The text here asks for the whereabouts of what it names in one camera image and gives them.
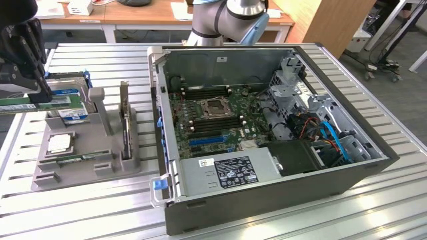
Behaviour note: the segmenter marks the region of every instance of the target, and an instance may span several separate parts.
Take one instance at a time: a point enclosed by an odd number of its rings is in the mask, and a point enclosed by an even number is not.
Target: motherboard
[[[258,95],[248,86],[181,88],[169,94],[181,159],[242,151],[274,140]]]

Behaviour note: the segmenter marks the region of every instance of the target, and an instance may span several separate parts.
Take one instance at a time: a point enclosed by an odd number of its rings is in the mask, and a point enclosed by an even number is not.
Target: white box
[[[70,15],[89,16],[93,11],[91,0],[71,0],[67,11]]]
[[[370,38],[370,34],[368,34],[364,30],[358,29],[354,32],[354,35],[346,46],[346,50],[354,54],[360,53]]]

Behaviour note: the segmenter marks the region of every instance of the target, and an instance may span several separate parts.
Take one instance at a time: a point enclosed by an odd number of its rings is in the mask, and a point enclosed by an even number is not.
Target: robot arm
[[[269,21],[268,0],[194,0],[186,46],[220,46],[222,36],[253,45]]]
[[[49,103],[43,81],[46,63],[41,23],[34,0],[1,0],[0,90],[27,94],[30,103]]]

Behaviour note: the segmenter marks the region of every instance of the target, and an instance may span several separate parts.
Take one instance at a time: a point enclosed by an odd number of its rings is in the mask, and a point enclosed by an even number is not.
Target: slotted metal surface
[[[119,81],[129,82],[137,111],[141,173],[119,180],[31,193],[45,114],[18,114],[11,149],[1,150],[0,237],[7,239],[410,239],[427,234],[425,147],[393,119],[338,62],[313,44],[300,46],[366,118],[400,160],[342,195],[202,229],[165,235],[161,208],[149,204],[149,178],[158,174],[150,107],[149,44],[59,44],[49,54],[50,73],[90,71],[105,87],[107,109],[118,106]],[[317,92],[321,84],[308,72]]]

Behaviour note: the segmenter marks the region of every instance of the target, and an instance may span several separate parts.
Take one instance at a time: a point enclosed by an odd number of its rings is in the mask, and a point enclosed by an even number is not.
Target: floor
[[[393,32],[398,23],[394,22],[384,34],[382,39]],[[47,43],[103,43],[105,37],[101,31],[71,31],[73,37],[66,37],[63,31],[43,31],[43,39]],[[117,43],[179,43],[187,39],[187,31],[117,31]],[[370,52],[362,51],[358,54],[358,60],[368,62],[369,55],[372,60],[377,55],[382,45]],[[420,66],[417,74],[408,71],[416,59],[427,51],[427,36],[418,32],[410,32],[400,42],[389,58],[400,64],[400,76],[402,81],[392,83],[392,75],[378,72],[376,79],[364,80],[365,68],[348,56],[342,55],[338,59],[346,69],[361,81],[366,89],[372,92],[378,101],[385,105],[392,114],[402,122],[414,136],[427,145],[427,68],[425,64]],[[13,116],[1,116],[0,118],[0,146],[2,145],[6,131],[11,123]]]

